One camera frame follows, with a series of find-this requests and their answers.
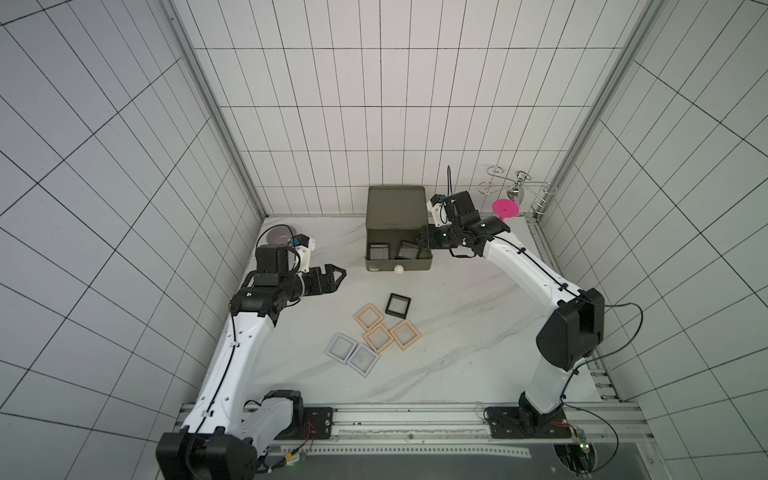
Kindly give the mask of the black brooch box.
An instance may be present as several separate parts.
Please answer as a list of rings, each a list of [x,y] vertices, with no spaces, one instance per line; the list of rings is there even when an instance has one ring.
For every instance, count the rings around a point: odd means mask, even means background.
[[[400,319],[406,319],[410,309],[411,298],[391,293],[385,307],[385,314]]]
[[[388,243],[369,243],[367,259],[371,261],[381,261],[389,259]]]
[[[421,247],[419,244],[402,241],[398,247],[396,257],[404,260],[417,260],[419,258]]]

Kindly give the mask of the three-tier drawer cabinet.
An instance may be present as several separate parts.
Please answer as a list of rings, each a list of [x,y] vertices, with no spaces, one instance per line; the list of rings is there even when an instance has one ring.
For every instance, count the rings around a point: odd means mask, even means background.
[[[371,186],[368,189],[365,223],[366,269],[369,272],[429,270],[433,259],[431,250],[421,250],[417,260],[396,257],[400,243],[416,243],[420,228],[427,224],[426,192],[423,186]],[[389,259],[368,260],[369,243],[388,243]]]

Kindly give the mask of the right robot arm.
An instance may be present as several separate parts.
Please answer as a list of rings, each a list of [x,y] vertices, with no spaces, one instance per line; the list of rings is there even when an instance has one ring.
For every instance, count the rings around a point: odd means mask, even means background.
[[[465,247],[499,267],[537,303],[546,322],[536,336],[540,358],[531,383],[520,395],[516,428],[538,437],[562,413],[564,395],[587,357],[603,340],[604,297],[596,289],[582,290],[530,253],[497,217],[470,217],[420,229],[417,243],[430,249]]]

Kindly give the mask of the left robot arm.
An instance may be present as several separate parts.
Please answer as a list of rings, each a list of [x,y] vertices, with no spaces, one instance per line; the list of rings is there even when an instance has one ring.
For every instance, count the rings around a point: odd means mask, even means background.
[[[182,427],[165,433],[155,456],[166,479],[252,479],[269,445],[306,422],[298,391],[273,391],[252,413],[247,385],[280,313],[307,296],[335,292],[345,270],[310,264],[315,242],[306,235],[286,245],[256,248],[256,267],[229,302],[229,315],[199,396]]]

